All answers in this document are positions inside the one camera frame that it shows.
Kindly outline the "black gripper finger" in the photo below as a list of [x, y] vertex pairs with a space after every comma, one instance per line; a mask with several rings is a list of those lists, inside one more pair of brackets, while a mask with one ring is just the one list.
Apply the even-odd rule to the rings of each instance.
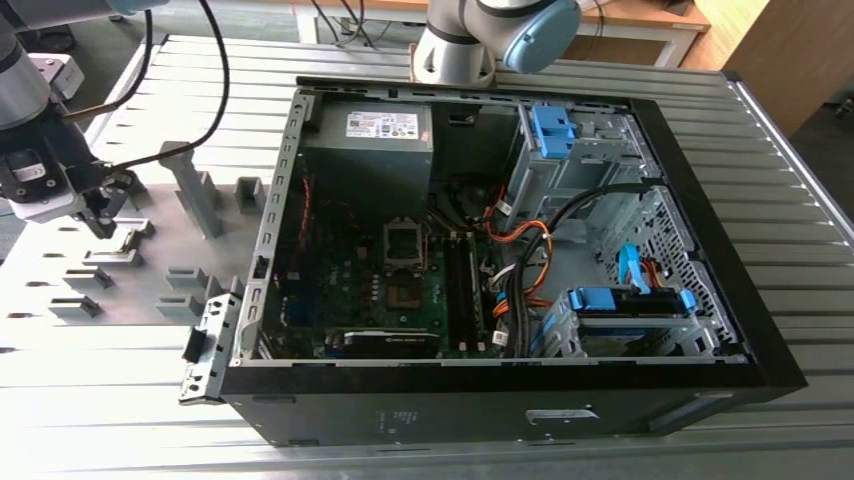
[[107, 199], [101, 192], [101, 188], [83, 194], [83, 209], [71, 215], [71, 218], [84, 224], [97, 239], [109, 239], [116, 230], [113, 219], [100, 217], [103, 207], [107, 205]]
[[113, 219], [137, 192], [137, 176], [133, 172], [119, 172], [113, 177], [113, 182], [101, 188], [101, 192], [107, 199], [107, 205], [103, 207], [100, 217]]

